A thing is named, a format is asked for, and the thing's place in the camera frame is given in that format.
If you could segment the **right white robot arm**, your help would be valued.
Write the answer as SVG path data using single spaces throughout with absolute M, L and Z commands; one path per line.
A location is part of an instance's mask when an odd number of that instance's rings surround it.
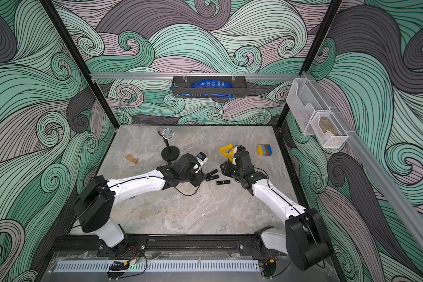
M 231 156 L 221 164 L 222 174 L 261 200 L 284 224 L 283 231 L 273 227 L 261 231 L 263 246 L 289 255 L 300 270 L 325 263 L 331 256 L 331 247 L 322 215 L 316 209 L 296 203 L 276 188 L 268 174 L 252 164 L 244 146 L 233 146 L 227 154 Z

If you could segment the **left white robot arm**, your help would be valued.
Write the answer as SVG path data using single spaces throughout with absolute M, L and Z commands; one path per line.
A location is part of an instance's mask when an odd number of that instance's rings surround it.
M 117 204 L 149 192 L 177 188 L 180 183 L 190 183 L 198 188 L 206 178 L 202 167 L 207 160 L 203 152 L 197 156 L 187 153 L 172 164 L 141 175 L 110 180 L 103 176 L 94 177 L 74 203 L 82 231 L 96 235 L 109 248 L 117 247 L 126 241 L 125 232 L 110 216 Z

